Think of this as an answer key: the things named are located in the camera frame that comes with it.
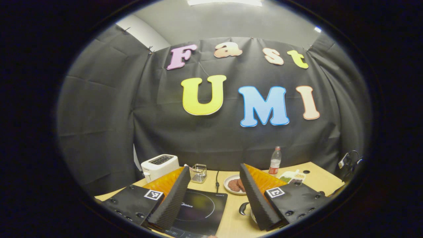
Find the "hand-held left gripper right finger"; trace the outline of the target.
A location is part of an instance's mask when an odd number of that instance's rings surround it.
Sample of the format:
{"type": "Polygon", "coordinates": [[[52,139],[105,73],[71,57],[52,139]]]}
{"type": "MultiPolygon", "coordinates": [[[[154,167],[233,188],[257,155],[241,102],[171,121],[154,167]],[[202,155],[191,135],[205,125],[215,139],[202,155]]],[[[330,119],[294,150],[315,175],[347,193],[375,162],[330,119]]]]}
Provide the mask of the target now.
{"type": "Polygon", "coordinates": [[[286,183],[248,164],[240,164],[239,176],[261,230],[295,223],[329,202],[302,182],[286,183]]]}

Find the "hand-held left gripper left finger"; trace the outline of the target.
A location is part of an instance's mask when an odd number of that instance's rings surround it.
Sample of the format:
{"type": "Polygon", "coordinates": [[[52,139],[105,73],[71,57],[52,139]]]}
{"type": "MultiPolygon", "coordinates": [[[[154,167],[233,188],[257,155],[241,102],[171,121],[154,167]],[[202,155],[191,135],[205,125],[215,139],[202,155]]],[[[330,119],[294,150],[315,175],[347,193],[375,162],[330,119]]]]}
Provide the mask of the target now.
{"type": "Polygon", "coordinates": [[[101,204],[123,220],[164,232],[174,223],[190,180],[189,167],[180,167],[142,187],[130,185],[101,204]]]}

